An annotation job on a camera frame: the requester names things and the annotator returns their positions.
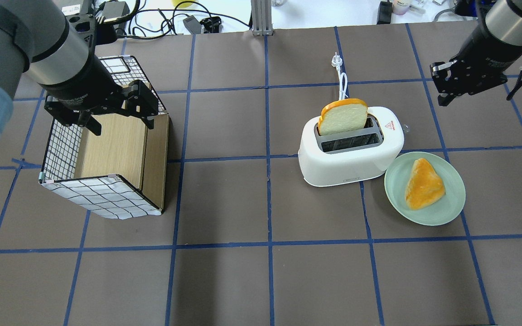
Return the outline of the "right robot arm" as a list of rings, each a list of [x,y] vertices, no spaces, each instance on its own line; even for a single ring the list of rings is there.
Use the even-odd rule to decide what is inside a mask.
[[[503,85],[505,71],[522,56],[522,0],[477,0],[475,9],[478,25],[460,51],[448,62],[430,65],[441,106]],[[520,87],[522,73],[507,99]]]

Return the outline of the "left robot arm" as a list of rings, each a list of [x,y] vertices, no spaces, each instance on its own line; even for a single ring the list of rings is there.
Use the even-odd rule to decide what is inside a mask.
[[[96,115],[119,114],[152,129],[158,96],[140,80],[118,85],[95,55],[95,46],[114,42],[114,26],[131,20],[139,8],[137,1],[124,16],[66,16],[51,0],[0,0],[0,136],[23,73],[47,92],[45,109],[64,126],[99,136]]]

